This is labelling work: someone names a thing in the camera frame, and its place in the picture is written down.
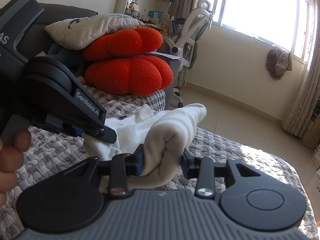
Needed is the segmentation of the white paper on sofa arm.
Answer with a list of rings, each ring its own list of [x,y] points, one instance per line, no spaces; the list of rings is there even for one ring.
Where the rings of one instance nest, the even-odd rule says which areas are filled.
[[[159,52],[156,52],[156,51],[152,51],[150,52],[150,55],[152,56],[158,56],[158,57],[166,57],[168,59],[172,59],[172,60],[180,60],[182,59],[181,56],[175,56],[175,55],[170,55],[170,54],[164,54],[164,53],[159,53]]]

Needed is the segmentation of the person's left hand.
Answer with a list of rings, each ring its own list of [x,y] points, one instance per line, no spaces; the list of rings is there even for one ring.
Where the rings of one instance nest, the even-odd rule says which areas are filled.
[[[31,145],[31,133],[27,130],[18,131],[13,139],[13,145],[4,144],[1,140],[0,155],[0,205],[7,202],[7,192],[17,185],[16,170],[23,166],[24,152],[27,152]]]

